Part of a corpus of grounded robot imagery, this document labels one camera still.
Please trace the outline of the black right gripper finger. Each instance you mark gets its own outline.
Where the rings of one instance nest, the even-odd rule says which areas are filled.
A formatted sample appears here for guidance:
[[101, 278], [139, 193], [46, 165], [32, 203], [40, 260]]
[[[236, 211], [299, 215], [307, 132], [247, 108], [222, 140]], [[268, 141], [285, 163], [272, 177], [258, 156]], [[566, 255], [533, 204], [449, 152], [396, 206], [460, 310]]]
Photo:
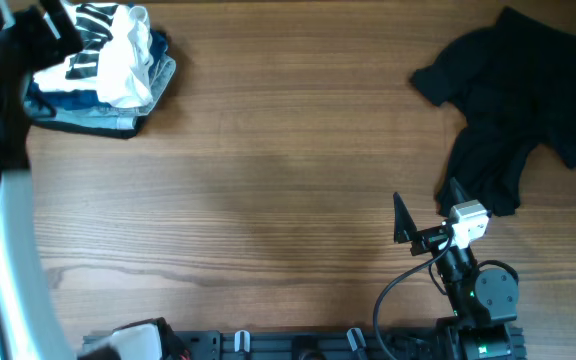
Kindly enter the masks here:
[[394, 241], [396, 243], [414, 242], [417, 227], [398, 192], [393, 194], [394, 204]]
[[472, 197], [455, 177], [450, 179], [449, 188], [455, 205], [466, 203], [472, 200]]

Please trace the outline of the white Puma t-shirt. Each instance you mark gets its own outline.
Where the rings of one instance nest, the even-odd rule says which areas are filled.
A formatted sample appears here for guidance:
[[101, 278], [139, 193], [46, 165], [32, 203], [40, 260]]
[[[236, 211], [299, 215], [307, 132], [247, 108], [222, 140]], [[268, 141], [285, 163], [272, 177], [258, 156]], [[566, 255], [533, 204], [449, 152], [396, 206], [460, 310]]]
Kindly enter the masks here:
[[143, 6], [118, 3], [62, 3], [83, 50], [37, 72], [34, 82], [46, 92], [93, 91], [102, 103], [132, 108], [153, 97], [149, 69], [150, 18]]

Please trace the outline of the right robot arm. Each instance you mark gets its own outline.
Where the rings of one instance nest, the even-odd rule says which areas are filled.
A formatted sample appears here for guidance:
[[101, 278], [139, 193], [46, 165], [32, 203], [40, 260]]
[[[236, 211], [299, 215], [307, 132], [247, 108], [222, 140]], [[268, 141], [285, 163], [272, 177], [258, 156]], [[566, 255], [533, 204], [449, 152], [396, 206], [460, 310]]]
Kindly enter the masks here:
[[452, 178], [455, 204], [438, 226], [419, 230], [402, 197], [393, 195], [394, 241], [411, 245], [413, 256], [429, 254], [435, 285], [447, 296], [453, 315], [436, 321], [418, 341], [421, 359], [522, 359], [518, 317], [519, 275], [499, 260], [477, 261], [471, 249], [484, 237], [491, 212]]

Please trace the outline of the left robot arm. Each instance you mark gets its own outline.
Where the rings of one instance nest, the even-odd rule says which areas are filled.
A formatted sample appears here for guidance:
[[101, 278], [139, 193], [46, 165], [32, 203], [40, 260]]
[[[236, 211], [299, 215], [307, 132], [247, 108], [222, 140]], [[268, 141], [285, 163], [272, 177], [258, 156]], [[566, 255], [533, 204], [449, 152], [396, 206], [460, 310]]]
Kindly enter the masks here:
[[81, 49], [61, 2], [13, 13], [0, 1], [0, 359], [184, 359], [183, 342], [162, 318], [119, 327], [76, 351], [52, 306], [35, 240], [23, 101], [35, 72]]

